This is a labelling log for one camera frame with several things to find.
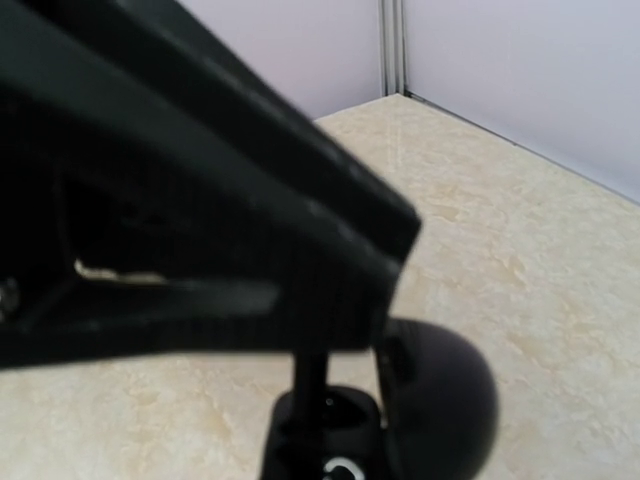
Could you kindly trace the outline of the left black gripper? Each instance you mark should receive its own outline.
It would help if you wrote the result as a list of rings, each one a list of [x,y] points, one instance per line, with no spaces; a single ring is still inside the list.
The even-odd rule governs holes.
[[[71,1],[1,5],[1,344],[100,345],[98,55]]]

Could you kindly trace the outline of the black round charging case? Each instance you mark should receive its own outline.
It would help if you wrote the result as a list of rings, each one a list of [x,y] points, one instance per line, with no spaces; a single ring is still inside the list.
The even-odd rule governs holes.
[[[322,423],[272,410],[263,479],[473,479],[497,431],[496,382],[481,352],[438,325],[394,319],[375,348],[381,399],[327,382]]]

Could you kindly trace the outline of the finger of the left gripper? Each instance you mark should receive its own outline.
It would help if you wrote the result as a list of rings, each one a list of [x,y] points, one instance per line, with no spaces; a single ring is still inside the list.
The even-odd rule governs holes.
[[[400,271],[400,209],[306,201],[192,222],[103,208],[13,216],[1,278],[18,300],[1,365],[171,352],[362,350]]]
[[[272,213],[312,201],[413,206],[268,87],[176,1],[71,1],[100,60],[100,190],[178,222],[215,207]]]

